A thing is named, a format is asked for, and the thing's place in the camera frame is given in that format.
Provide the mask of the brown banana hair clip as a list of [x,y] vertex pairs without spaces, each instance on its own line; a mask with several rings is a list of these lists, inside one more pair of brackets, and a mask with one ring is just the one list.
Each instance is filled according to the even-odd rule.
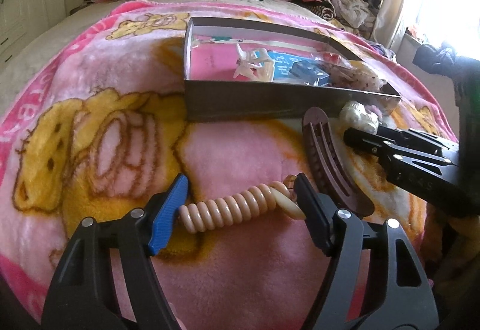
[[373,201],[343,166],[329,117],[322,109],[311,107],[304,113],[302,133],[310,171],[320,192],[329,195],[338,208],[346,208],[360,219],[374,214]]

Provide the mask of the bagged red earrings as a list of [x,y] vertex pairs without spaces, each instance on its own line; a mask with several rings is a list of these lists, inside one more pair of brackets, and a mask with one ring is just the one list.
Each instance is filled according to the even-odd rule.
[[331,65],[341,66],[344,68],[351,67],[351,63],[349,62],[349,60],[347,60],[346,58],[344,58],[343,56],[335,52],[318,52],[316,54],[316,60],[325,62],[327,64],[331,64]]

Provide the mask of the blue small jewelry box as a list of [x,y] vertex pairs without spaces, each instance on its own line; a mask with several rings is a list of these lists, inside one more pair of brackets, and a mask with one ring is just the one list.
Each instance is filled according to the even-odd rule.
[[289,80],[308,86],[324,86],[329,83],[329,74],[319,64],[310,61],[298,61],[292,65]]

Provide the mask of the pink fuzzy hair clip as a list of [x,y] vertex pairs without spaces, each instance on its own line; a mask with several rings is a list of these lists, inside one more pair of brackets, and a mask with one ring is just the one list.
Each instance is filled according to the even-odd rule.
[[370,113],[374,113],[377,116],[378,121],[383,122],[383,113],[382,113],[381,109],[379,109],[377,106],[366,105],[365,110],[370,112]]

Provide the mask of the black jacket on sill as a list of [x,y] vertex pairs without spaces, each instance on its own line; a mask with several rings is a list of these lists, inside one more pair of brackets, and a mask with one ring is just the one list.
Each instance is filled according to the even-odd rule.
[[435,47],[428,43],[422,44],[416,49],[412,63],[428,74],[437,74],[450,79],[455,78],[466,69],[465,61],[448,44],[443,44],[441,47]]

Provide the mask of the pile of mixed clothes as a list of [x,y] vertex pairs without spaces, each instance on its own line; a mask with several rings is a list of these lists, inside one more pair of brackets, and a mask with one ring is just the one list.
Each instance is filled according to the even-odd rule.
[[369,39],[381,0],[291,0],[344,31]]

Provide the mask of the dark shallow cardboard box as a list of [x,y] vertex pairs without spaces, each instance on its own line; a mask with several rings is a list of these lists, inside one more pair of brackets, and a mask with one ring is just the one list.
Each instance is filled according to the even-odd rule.
[[264,47],[303,56],[328,73],[336,65],[316,60],[318,52],[335,52],[351,68],[368,67],[335,38],[285,25],[220,17],[193,17],[185,33],[184,81],[187,115],[192,121],[245,120],[301,117],[316,106],[337,115],[349,101],[375,105],[389,115],[400,102],[400,93],[388,81],[380,92],[338,88],[330,83],[308,86],[286,82],[256,82],[233,74],[237,68],[236,44],[244,51]]

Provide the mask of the pink cartoon bear blanket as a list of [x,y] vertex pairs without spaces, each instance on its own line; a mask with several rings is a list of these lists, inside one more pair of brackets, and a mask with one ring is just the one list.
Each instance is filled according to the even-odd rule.
[[[116,10],[64,47],[1,117],[1,290],[14,323],[38,323],[55,267],[77,225],[122,217],[178,173],[195,202],[306,171],[299,131],[278,120],[190,123],[183,39],[191,17],[288,25],[338,39],[401,94],[387,122],[445,138],[439,103],[406,68],[334,25],[222,6]],[[188,329],[299,329],[328,266],[304,222],[275,210],[191,234],[177,225],[152,260]]]

